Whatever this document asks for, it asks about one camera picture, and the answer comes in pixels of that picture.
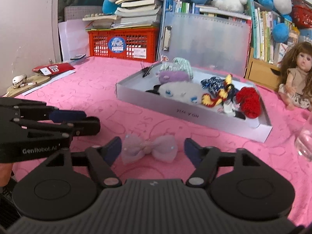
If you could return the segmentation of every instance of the blue sticker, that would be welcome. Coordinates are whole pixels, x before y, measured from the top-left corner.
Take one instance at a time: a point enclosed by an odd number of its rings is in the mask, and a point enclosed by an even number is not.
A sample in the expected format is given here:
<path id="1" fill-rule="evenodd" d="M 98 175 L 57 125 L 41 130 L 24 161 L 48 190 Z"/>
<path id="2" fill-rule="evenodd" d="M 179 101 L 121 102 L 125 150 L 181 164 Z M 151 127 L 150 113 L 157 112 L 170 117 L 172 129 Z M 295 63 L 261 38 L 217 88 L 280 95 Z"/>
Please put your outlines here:
<path id="1" fill-rule="evenodd" d="M 126 41 L 121 37 L 113 37 L 108 42 L 108 48 L 116 54 L 126 50 Z"/>

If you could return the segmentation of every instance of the red basket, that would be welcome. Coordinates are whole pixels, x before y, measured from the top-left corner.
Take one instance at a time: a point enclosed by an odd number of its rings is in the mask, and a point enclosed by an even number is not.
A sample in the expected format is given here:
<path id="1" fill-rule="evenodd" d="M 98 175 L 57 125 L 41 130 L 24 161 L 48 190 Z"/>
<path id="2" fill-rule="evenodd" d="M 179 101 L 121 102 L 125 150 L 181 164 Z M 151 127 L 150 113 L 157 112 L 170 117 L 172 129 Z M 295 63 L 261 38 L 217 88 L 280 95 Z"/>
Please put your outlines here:
<path id="1" fill-rule="evenodd" d="M 304 3 L 293 6 L 291 17 L 298 28 L 312 28 L 312 11 Z"/>
<path id="2" fill-rule="evenodd" d="M 89 31 L 90 56 L 156 61 L 159 28 Z"/>

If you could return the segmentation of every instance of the hair bow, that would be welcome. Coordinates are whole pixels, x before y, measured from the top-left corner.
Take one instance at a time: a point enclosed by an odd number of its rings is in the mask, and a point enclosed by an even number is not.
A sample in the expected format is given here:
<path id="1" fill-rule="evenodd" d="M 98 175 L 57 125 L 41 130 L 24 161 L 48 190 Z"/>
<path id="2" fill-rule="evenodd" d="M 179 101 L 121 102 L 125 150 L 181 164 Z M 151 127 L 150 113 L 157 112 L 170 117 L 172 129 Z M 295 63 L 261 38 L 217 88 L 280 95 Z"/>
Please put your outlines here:
<path id="1" fill-rule="evenodd" d="M 171 163 L 177 156 L 177 143 L 173 135 L 163 135 L 153 142 L 144 141 L 137 135 L 126 135 L 121 151 L 124 164 L 138 161 L 146 154 L 160 161 Z"/>

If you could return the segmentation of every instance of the black gripper base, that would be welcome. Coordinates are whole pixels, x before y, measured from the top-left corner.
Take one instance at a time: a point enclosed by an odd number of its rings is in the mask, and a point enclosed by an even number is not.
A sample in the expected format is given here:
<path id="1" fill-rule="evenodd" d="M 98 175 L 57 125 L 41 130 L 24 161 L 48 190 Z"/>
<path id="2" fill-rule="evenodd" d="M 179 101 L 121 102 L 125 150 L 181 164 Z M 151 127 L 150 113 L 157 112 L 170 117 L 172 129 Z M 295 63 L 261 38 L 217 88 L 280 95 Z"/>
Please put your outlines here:
<path id="1" fill-rule="evenodd" d="M 83 213 L 63 221 L 22 217 L 11 234 L 288 234 L 295 226 L 282 217 L 267 222 L 224 213 L 201 188 L 181 180 L 135 180 L 102 191 Z"/>

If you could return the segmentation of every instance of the wooden drawer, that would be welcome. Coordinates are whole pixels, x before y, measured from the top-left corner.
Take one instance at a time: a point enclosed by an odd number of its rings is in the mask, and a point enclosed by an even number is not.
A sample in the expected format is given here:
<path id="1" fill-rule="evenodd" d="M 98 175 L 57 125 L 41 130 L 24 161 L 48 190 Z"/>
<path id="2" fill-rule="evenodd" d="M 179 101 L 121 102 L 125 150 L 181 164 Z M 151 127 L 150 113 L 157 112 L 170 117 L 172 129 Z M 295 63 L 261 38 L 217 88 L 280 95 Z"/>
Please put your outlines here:
<path id="1" fill-rule="evenodd" d="M 250 58 L 245 78 L 277 91 L 280 84 L 280 69 L 264 61 Z"/>

